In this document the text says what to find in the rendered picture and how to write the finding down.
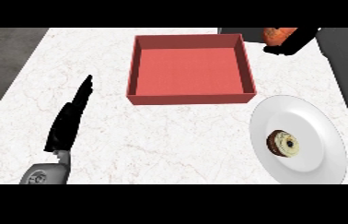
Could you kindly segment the red cardboard box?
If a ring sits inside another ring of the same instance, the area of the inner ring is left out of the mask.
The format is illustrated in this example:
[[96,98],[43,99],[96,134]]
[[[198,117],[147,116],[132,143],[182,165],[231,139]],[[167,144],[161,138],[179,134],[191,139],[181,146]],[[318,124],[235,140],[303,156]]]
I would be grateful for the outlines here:
[[132,104],[247,103],[256,94],[241,34],[135,37],[127,89]]

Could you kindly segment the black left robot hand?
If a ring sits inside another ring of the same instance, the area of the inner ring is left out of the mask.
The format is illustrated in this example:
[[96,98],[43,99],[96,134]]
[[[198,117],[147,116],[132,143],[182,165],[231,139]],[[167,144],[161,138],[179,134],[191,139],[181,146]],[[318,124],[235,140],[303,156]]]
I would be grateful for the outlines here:
[[88,106],[89,98],[94,93],[94,76],[89,75],[79,87],[77,95],[71,102],[61,108],[52,124],[46,139],[45,151],[70,150],[79,134],[82,115]]

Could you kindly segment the orange vegetable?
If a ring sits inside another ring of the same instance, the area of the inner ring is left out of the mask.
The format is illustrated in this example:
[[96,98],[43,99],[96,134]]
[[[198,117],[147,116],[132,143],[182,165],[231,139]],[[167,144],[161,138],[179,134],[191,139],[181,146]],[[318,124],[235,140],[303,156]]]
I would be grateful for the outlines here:
[[265,33],[263,33],[265,43],[269,46],[281,45],[296,30],[297,30],[296,28],[265,28]]

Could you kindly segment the white plate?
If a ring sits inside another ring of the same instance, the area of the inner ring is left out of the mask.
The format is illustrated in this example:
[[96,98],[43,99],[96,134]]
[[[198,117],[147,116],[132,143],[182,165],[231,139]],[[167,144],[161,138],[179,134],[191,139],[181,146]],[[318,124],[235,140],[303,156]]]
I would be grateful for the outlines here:
[[[275,130],[288,132],[300,153],[287,158],[268,147]],[[279,183],[343,183],[348,158],[340,131],[319,108],[293,96],[273,96],[256,107],[251,141],[259,160]]]

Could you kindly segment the black angular object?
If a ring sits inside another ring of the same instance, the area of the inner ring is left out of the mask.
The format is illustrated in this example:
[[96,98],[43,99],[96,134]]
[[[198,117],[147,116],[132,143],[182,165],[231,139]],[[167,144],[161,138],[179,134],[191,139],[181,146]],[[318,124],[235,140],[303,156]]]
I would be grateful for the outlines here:
[[316,34],[319,32],[319,28],[313,27],[300,27],[296,28],[297,30],[294,33],[288,36],[288,39],[285,42],[278,46],[266,46],[265,52],[273,53],[276,55],[294,55],[303,47],[309,44],[309,42],[315,39]]

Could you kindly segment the round brown and cream squash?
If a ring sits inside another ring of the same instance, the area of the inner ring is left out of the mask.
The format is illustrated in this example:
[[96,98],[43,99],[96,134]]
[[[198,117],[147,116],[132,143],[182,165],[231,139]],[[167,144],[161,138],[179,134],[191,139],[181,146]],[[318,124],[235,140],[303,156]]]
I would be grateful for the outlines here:
[[270,152],[285,158],[293,158],[300,153],[300,143],[296,136],[284,130],[275,130],[268,138]]

